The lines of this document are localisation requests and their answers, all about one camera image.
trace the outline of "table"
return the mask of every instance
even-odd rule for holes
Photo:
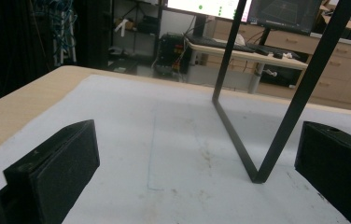
[[[217,56],[223,56],[223,54],[225,53],[225,49],[218,49],[218,48],[212,48],[212,47],[207,47],[207,46],[202,46],[202,45],[195,45],[195,44],[190,43],[187,38],[186,38],[186,41],[187,41],[188,46],[192,49],[192,56],[190,58],[190,64],[194,64],[194,60],[195,60],[196,54],[198,52],[217,55]],[[283,59],[276,59],[271,54],[269,54],[268,56],[265,56],[265,55],[260,55],[258,53],[248,53],[248,52],[234,50],[232,52],[232,57],[234,57],[236,59],[240,59],[240,60],[247,60],[247,61],[258,63],[257,69],[254,73],[254,76],[251,78],[250,83],[249,83],[249,87],[248,87],[249,93],[256,92],[257,87],[260,84],[260,77],[262,75],[263,67],[266,63],[271,64],[271,65],[275,65],[275,66],[294,68],[294,69],[298,69],[298,70],[303,70],[303,69],[307,68],[306,63],[301,63],[297,60],[289,59],[286,57],[283,57]]]
[[[252,184],[212,90],[61,67],[0,99],[0,176],[66,124],[93,118],[101,166],[64,223],[347,223],[293,168],[302,124],[271,178]],[[288,101],[223,91],[221,103],[259,164]],[[302,119],[351,133],[351,111],[308,105]]]

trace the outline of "wooden desk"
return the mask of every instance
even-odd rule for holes
[[[217,56],[223,56],[225,52],[225,49],[211,48],[207,46],[192,44],[188,41],[187,38],[186,38],[186,41],[188,43],[188,46],[193,50],[192,56],[190,58],[190,64],[194,64],[194,60],[196,58],[197,52],[213,54]],[[254,76],[250,80],[248,93],[256,92],[257,87],[260,84],[260,77],[262,75],[263,66],[265,64],[271,64],[275,66],[293,68],[298,70],[303,70],[307,68],[306,63],[301,63],[297,60],[289,59],[286,57],[283,57],[283,59],[276,59],[273,57],[272,54],[269,54],[268,56],[264,56],[258,53],[248,53],[248,52],[234,50],[232,52],[232,57],[234,57],[235,59],[247,60],[247,61],[258,63]]]
[[[101,166],[64,223],[347,223],[295,172],[298,132],[269,181],[252,184],[212,106],[212,91],[61,67],[0,100],[0,162],[65,123],[95,119]],[[288,102],[233,91],[221,101],[260,163]],[[341,120],[351,132],[351,111],[309,105],[305,115]],[[266,126],[256,123],[262,121]]]

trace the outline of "keyboard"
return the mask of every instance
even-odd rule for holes
[[[206,36],[197,36],[197,35],[185,35],[185,37],[190,41],[190,43],[195,45],[202,45],[217,49],[225,49],[227,43],[218,42],[213,38],[206,37]],[[234,45],[233,50],[242,51],[253,53],[255,50],[241,45]]]
[[[207,36],[197,36],[197,35],[185,35],[185,37],[190,41],[190,43],[195,44],[195,45],[202,45],[202,46],[207,46],[207,47],[212,47],[212,48],[217,48],[217,49],[225,49],[227,43],[224,42],[218,42],[213,38],[207,37]],[[271,53],[291,53],[292,58],[299,60],[300,56],[296,54],[295,52],[292,52],[290,50],[285,50],[285,49],[277,49],[277,48],[272,48],[268,46],[262,46],[262,45],[257,45],[257,44],[251,44],[247,43],[246,46],[241,46],[241,45],[234,45],[233,50],[237,51],[243,51],[243,52],[248,52],[248,53],[253,53],[255,50],[261,49],[263,51],[268,51]]]

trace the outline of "black monitor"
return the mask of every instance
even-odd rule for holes
[[[309,35],[321,0],[253,0],[247,22],[265,28]]]
[[[242,22],[247,23],[249,6],[253,0],[246,1]],[[209,15],[225,20],[233,20],[237,0],[164,0],[164,7],[189,14]]]

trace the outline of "computer monitor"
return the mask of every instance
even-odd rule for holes
[[[247,22],[265,28],[309,35],[321,0],[253,0]]]
[[[252,1],[246,1],[242,17],[243,23],[247,23],[248,11]],[[164,0],[164,7],[189,14],[202,14],[225,20],[233,20],[238,3],[238,0]]]

